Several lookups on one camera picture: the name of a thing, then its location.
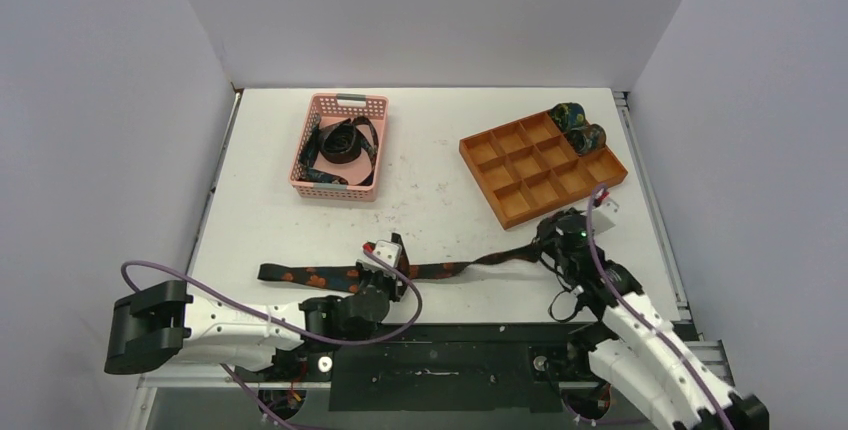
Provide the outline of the black orange floral tie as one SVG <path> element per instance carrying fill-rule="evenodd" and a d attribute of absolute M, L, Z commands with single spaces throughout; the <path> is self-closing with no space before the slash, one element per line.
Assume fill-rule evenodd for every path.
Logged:
<path fill-rule="evenodd" d="M 471 265 L 498 265 L 510 260 L 538 262 L 541 250 L 536 244 L 528 244 L 503 252 L 484 255 L 474 261 L 410 264 L 405 260 L 402 272 L 411 280 L 443 280 L 460 275 Z M 257 279 L 271 283 L 292 283 L 317 289 L 355 293 L 365 277 L 356 265 L 291 267 L 275 263 L 259 266 Z"/>

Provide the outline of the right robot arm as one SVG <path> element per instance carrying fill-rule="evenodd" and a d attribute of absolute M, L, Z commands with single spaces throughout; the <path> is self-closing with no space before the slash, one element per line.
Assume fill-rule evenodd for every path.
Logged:
<path fill-rule="evenodd" d="M 629 270 L 605 256 L 590 214 L 568 209 L 544 218 L 534 245 L 597 319 L 565 352 L 572 375 L 610 384 L 658 429 L 769 428 L 765 404 L 719 378 Z"/>

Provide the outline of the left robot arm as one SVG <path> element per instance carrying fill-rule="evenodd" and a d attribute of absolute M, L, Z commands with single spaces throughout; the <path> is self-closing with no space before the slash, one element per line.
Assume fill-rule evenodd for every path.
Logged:
<path fill-rule="evenodd" d="M 301 302 L 244 304 L 180 275 L 115 302 L 104 370 L 148 373 L 174 362 L 224 364 L 282 381 L 298 362 L 328 374 L 332 354 L 376 338 L 417 277 L 398 234 L 367 242 L 351 266 L 261 265 L 263 282 L 326 290 Z"/>

